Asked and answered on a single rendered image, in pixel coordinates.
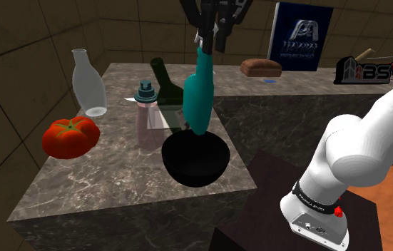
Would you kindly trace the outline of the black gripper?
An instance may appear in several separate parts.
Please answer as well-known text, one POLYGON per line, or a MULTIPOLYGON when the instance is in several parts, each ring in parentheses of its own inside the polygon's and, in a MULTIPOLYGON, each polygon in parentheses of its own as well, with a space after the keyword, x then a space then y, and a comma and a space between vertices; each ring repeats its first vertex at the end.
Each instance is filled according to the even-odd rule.
POLYGON ((201 0, 198 9, 195 0, 180 0, 188 22, 198 29, 203 38, 202 51, 211 55, 215 14, 218 13, 218 32, 215 35, 215 50, 225 52, 227 37, 233 26, 241 24, 253 0, 201 0))

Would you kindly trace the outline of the brown bread loaf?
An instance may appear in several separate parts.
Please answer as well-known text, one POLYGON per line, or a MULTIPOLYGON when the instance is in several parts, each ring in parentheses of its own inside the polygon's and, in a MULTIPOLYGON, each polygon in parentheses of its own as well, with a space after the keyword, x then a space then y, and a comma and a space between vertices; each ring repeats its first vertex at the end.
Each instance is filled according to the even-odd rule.
POLYGON ((269 59, 251 58, 242 62, 240 71, 247 77, 280 77, 282 66, 269 59))

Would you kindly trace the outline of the dark green wine bottle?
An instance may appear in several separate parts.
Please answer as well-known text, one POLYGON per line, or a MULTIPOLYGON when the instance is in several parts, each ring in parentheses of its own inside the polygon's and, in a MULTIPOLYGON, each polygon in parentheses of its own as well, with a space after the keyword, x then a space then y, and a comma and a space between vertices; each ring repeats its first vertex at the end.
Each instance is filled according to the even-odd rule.
POLYGON ((157 102, 165 122, 172 133, 188 130, 190 126, 184 119, 182 111, 183 89, 171 81, 162 58, 153 58, 150 66, 160 87, 157 102))

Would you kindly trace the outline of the blue book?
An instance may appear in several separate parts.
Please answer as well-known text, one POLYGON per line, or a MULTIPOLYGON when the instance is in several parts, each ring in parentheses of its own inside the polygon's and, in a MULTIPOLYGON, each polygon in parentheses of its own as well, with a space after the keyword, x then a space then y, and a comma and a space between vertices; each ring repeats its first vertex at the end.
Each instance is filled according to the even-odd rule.
POLYGON ((267 58, 284 71, 316 71, 333 8, 279 1, 267 58))

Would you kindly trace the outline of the pink spray bottle teal cap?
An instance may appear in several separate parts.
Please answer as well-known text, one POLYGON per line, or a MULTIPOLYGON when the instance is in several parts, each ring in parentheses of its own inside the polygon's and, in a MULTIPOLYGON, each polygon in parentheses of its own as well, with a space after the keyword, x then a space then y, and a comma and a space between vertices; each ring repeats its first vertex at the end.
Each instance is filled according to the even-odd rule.
POLYGON ((144 150, 154 151, 162 146, 165 133, 160 110, 157 107, 158 95, 151 81, 142 80, 140 82, 134 99, 137 103, 137 145, 144 150))

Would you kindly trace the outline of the black bowl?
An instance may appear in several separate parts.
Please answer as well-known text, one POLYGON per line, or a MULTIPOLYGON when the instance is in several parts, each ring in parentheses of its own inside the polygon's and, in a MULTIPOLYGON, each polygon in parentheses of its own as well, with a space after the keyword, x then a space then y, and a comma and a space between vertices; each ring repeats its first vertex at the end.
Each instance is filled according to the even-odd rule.
POLYGON ((182 130, 167 137, 161 148, 165 169, 178 183, 200 188, 215 182, 230 161, 227 143, 211 132, 182 130))

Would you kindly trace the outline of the clear glass bottle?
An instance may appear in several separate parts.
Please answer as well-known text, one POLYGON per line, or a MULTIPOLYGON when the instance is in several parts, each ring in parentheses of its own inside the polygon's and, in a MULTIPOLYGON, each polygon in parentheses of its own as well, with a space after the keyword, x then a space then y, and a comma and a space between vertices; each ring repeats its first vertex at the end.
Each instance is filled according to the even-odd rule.
POLYGON ((73 91, 81 109, 88 117, 104 115, 108 108, 101 76, 91 65, 86 49, 76 48, 71 52, 75 62, 72 75, 73 91))

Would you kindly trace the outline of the black lettered sign figure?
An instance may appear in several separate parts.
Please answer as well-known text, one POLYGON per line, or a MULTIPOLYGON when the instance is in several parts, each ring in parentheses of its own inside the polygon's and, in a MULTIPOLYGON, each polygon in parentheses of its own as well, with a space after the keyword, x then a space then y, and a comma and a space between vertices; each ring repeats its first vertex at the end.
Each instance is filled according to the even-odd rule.
POLYGON ((336 64, 335 85, 388 84, 392 75, 391 64, 357 63, 352 56, 341 58, 336 64))

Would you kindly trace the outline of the red tomato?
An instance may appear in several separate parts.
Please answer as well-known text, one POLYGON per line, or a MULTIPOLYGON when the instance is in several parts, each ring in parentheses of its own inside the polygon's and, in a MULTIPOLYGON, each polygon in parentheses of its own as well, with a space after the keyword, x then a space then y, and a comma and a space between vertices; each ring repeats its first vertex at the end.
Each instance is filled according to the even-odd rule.
POLYGON ((54 121, 42 138, 44 152, 58 159, 73 159, 96 146, 100 130, 90 119, 76 116, 54 121))

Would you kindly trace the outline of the dark robot stand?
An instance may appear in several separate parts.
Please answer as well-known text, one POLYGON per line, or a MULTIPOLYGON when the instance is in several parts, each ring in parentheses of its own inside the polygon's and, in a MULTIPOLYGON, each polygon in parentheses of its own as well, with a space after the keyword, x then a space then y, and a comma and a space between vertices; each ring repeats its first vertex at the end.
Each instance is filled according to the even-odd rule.
MULTIPOLYGON (((216 227, 208 251, 330 251, 293 233, 280 200, 304 171, 260 150, 247 170, 257 190, 249 195, 237 222, 216 227)), ((350 191, 341 196, 347 216, 346 251, 383 251, 377 206, 350 191)))

